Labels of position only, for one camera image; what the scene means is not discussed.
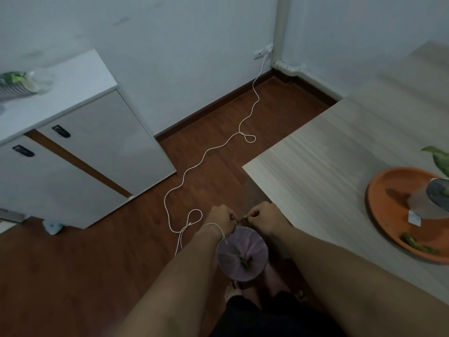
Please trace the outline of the person's right hand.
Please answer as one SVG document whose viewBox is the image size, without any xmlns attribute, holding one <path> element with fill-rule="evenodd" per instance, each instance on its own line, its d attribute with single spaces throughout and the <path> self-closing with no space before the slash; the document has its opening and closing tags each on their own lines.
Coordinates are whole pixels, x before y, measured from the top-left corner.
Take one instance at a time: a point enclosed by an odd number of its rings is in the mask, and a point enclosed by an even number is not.
<svg viewBox="0 0 449 337">
<path fill-rule="evenodd" d="M 287 221 L 276 204 L 264 201 L 255 207 L 261 208 L 262 222 L 257 230 L 264 235 L 279 238 L 292 229 L 292 225 Z"/>
</svg>

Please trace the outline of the person's left hand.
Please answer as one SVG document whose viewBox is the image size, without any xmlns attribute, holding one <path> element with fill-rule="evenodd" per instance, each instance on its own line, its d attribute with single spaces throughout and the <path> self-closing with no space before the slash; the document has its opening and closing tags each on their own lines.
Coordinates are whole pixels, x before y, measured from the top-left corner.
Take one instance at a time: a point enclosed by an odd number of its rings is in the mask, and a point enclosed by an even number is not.
<svg viewBox="0 0 449 337">
<path fill-rule="evenodd" d="M 229 207 L 225 204 L 213 206 L 199 232 L 206 233 L 218 241 L 226 239 L 228 236 L 225 236 L 222 231 L 222 209 L 229 209 Z"/>
</svg>

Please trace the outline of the person's right forearm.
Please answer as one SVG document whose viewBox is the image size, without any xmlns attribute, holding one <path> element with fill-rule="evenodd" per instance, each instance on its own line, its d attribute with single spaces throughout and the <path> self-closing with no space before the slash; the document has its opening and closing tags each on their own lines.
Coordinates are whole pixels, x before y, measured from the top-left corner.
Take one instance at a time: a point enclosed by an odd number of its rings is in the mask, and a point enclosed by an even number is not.
<svg viewBox="0 0 449 337">
<path fill-rule="evenodd" d="M 424 290 L 290 224 L 257 226 L 288 250 L 349 337 L 449 337 L 449 306 Z"/>
</svg>

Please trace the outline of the person's left forearm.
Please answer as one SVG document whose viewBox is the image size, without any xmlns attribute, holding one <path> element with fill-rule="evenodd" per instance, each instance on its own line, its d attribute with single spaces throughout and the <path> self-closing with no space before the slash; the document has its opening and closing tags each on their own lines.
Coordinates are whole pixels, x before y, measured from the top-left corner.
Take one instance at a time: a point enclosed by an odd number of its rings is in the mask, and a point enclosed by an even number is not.
<svg viewBox="0 0 449 337">
<path fill-rule="evenodd" d="M 161 272 L 115 337 L 199 337 L 216 248 L 236 222 L 207 223 Z"/>
</svg>

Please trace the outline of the purple lined waste bin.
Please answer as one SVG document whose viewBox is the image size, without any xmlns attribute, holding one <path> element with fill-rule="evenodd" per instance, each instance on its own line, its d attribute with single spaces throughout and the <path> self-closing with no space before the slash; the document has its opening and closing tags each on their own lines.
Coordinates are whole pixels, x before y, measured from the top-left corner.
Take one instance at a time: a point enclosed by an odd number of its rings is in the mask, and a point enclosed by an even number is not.
<svg viewBox="0 0 449 337">
<path fill-rule="evenodd" d="M 250 282 L 258 277 L 268 262 L 268 246 L 254 229 L 237 226 L 218 244 L 217 261 L 231 280 Z"/>
</svg>

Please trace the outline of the person's left foot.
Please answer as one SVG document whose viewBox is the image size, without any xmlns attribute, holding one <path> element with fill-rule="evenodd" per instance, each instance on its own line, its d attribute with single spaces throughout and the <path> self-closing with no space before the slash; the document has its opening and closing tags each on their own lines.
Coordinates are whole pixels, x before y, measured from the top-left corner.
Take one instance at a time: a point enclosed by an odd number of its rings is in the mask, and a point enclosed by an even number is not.
<svg viewBox="0 0 449 337">
<path fill-rule="evenodd" d="M 228 304 L 230 299 L 233 297 L 243 296 L 243 290 L 239 285 L 238 281 L 232 281 L 229 283 L 225 290 L 224 299 L 225 302 Z"/>
</svg>

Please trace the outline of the black shorts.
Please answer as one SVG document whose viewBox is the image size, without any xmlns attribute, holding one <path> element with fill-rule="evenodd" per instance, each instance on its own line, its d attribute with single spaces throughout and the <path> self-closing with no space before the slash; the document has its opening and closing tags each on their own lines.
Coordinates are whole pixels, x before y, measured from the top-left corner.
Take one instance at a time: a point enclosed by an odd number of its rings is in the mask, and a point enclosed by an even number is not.
<svg viewBox="0 0 449 337">
<path fill-rule="evenodd" d="M 327 314 L 278 292 L 268 310 L 242 295 L 231 297 L 209 337 L 347 337 Z"/>
</svg>

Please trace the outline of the orange round plate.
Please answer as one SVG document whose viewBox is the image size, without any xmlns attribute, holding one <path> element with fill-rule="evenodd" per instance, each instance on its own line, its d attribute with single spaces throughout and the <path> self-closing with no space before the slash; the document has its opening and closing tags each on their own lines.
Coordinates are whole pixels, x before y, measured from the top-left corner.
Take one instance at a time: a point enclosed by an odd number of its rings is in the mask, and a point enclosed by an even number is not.
<svg viewBox="0 0 449 337">
<path fill-rule="evenodd" d="M 412 192 L 425 186 L 433 178 L 437 176 L 418 168 L 399 167 L 384 170 L 369 183 L 366 206 L 381 231 L 403 250 L 422 260 L 449 265 L 449 219 L 422 219 L 421 227 L 407 221 L 407 199 Z M 404 232 L 414 238 L 418 245 L 439 250 L 440 255 L 413 249 L 401 240 Z"/>
</svg>

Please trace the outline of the white low cabinet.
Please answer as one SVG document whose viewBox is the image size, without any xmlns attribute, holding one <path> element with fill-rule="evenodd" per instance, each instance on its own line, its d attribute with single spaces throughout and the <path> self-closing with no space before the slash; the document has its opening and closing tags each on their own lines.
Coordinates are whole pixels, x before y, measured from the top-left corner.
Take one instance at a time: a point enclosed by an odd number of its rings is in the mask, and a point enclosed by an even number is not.
<svg viewBox="0 0 449 337">
<path fill-rule="evenodd" d="M 86 229 L 176 172 L 95 50 L 48 70 L 52 91 L 0 101 L 0 208 Z"/>
</svg>

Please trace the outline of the small blue white object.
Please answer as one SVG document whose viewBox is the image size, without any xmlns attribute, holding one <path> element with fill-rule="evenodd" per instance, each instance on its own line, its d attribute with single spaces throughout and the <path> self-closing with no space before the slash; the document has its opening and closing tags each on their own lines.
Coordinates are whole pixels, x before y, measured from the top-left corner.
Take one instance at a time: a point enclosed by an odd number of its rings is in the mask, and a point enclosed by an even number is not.
<svg viewBox="0 0 449 337">
<path fill-rule="evenodd" d="M 43 220 L 42 225 L 49 235 L 55 235 L 64 228 L 64 225 L 62 223 L 49 220 Z"/>
</svg>

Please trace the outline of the green leafy vegetable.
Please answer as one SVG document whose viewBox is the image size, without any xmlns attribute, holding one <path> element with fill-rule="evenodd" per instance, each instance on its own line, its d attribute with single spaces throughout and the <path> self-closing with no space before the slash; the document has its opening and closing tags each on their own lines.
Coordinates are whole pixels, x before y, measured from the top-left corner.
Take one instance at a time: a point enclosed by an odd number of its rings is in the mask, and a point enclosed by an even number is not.
<svg viewBox="0 0 449 337">
<path fill-rule="evenodd" d="M 427 146 L 422 152 L 431 153 L 435 166 L 449 179 L 449 153 L 435 146 Z"/>
</svg>

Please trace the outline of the grey flat object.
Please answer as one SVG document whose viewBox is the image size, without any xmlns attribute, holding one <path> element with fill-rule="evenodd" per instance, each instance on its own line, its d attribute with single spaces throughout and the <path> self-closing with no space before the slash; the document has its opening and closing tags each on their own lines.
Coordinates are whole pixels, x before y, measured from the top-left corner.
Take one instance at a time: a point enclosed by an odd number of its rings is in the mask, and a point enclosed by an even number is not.
<svg viewBox="0 0 449 337">
<path fill-rule="evenodd" d="M 19 224 L 25 221 L 26 218 L 27 216 L 23 213 L 18 213 L 15 211 L 0 208 L 0 221 L 8 221 L 15 224 Z"/>
</svg>

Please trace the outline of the clear plastic cup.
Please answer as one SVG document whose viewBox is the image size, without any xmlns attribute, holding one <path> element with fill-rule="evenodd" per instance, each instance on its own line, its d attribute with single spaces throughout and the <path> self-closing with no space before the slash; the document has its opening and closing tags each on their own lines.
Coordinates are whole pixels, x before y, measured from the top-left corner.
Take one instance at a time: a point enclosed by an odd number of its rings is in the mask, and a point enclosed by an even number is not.
<svg viewBox="0 0 449 337">
<path fill-rule="evenodd" d="M 37 94 L 43 95 L 53 90 L 56 76 L 46 68 L 36 68 L 28 73 L 28 79 Z"/>
</svg>

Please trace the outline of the white wall socket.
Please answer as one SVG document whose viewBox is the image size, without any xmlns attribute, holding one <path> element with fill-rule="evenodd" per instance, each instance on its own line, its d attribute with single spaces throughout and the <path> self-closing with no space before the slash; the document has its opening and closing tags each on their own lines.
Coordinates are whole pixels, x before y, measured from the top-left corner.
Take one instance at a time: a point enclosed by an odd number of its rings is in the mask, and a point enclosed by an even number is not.
<svg viewBox="0 0 449 337">
<path fill-rule="evenodd" d="M 253 59 L 258 60 L 258 59 L 264 58 L 264 57 L 268 56 L 269 54 L 271 54 L 272 50 L 273 50 L 273 44 L 268 44 L 264 48 L 256 50 L 253 54 Z"/>
</svg>

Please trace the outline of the white wall pipe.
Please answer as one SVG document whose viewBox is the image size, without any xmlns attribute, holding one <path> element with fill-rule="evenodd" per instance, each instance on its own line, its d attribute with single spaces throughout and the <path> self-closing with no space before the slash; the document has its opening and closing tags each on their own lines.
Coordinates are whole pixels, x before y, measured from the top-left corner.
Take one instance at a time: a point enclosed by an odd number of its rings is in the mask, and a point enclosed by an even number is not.
<svg viewBox="0 0 449 337">
<path fill-rule="evenodd" d="M 290 66 L 282 59 L 291 0 L 278 0 L 274 24 L 271 67 L 288 77 L 299 77 L 300 66 Z"/>
</svg>

